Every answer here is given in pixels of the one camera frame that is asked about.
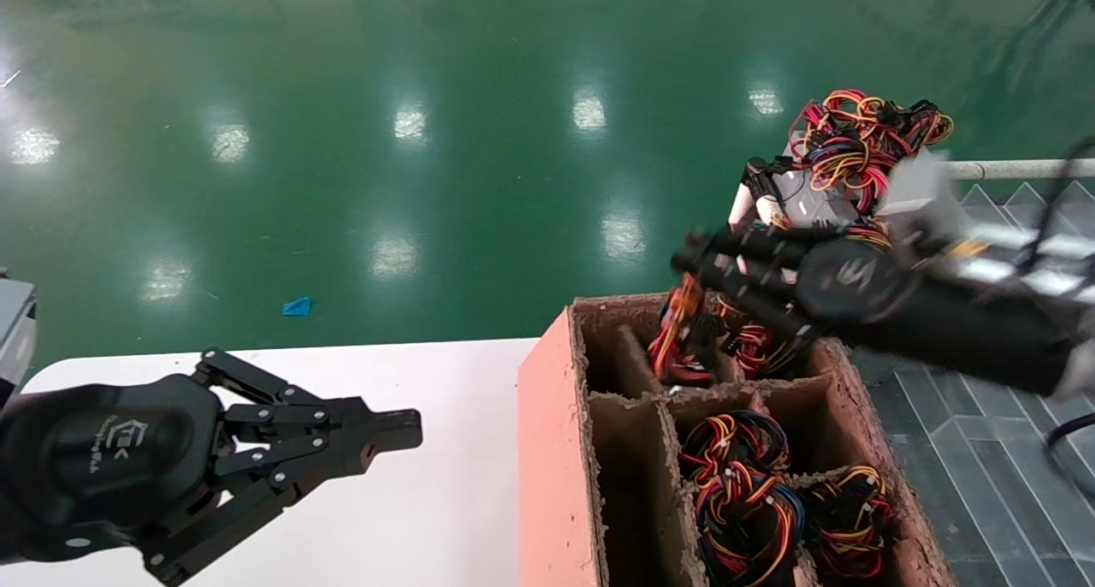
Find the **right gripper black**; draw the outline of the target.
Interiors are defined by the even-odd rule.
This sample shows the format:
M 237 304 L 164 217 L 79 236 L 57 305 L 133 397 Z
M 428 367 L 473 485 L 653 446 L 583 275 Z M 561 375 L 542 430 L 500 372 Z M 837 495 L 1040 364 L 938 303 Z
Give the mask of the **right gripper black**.
M 684 243 L 696 255 L 761 260 L 804 256 L 796 272 L 796 303 L 818 322 L 837 326 L 910 326 L 915 321 L 920 280 L 913 271 L 866 241 L 821 241 L 822 233 L 812 229 L 753 227 L 742 232 L 691 232 Z M 822 337 L 822 329 L 812 319 L 786 309 L 787 284 L 770 287 L 754 276 L 722 271 L 704 258 L 673 256 L 672 268 L 694 276 L 701 289 L 722 294 L 751 321 L 791 344 L 814 344 Z

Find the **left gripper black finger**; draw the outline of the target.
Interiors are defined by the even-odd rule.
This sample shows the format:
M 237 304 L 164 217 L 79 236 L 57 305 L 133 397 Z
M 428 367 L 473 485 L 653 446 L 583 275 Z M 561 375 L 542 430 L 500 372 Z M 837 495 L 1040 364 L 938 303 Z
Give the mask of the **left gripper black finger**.
M 257 365 L 219 349 L 204 353 L 192 379 L 199 387 L 222 388 L 243 403 L 224 408 L 227 430 L 239 442 L 288 442 L 297 436 L 345 431 L 362 444 L 420 444 L 416 408 L 374 412 L 361 398 L 318 398 Z

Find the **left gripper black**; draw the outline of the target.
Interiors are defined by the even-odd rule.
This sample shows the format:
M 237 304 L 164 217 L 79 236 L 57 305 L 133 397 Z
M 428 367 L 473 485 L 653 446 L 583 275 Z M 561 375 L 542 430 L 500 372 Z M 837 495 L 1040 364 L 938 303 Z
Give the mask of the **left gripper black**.
M 145 568 L 181 586 L 328 479 L 356 477 L 376 454 L 423 442 L 298 436 L 220 457 L 208 476 L 222 413 L 218 396 L 182 375 L 13 398 L 3 408 L 3 563 L 137 546 L 197 513 L 141 544 Z M 231 498 L 205 510 L 212 490 Z

